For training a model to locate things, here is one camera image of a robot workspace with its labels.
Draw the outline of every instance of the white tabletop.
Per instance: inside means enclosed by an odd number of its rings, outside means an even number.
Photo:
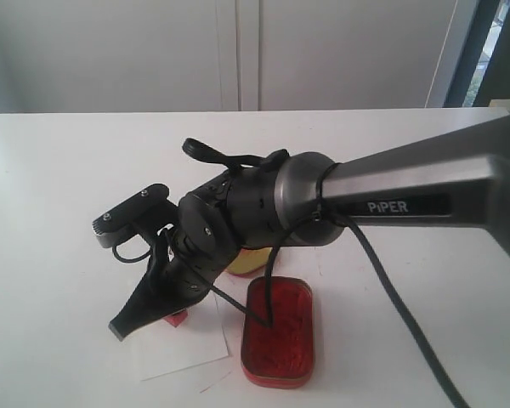
[[[0,407],[448,407],[347,231],[285,250],[276,273],[314,289],[316,366],[297,390],[241,370],[242,315],[219,302],[230,357],[139,382],[107,329],[144,265],[123,265],[92,220],[148,184],[177,201],[229,153],[286,147],[348,161],[504,115],[499,109],[0,116]],[[510,259],[482,230],[365,228],[391,280],[473,408],[510,406]],[[217,285],[244,300],[247,280]]]

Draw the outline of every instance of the white paper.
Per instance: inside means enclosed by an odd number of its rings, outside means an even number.
[[[229,355],[213,293],[188,310],[189,316],[178,327],[159,320],[132,334],[140,381]]]

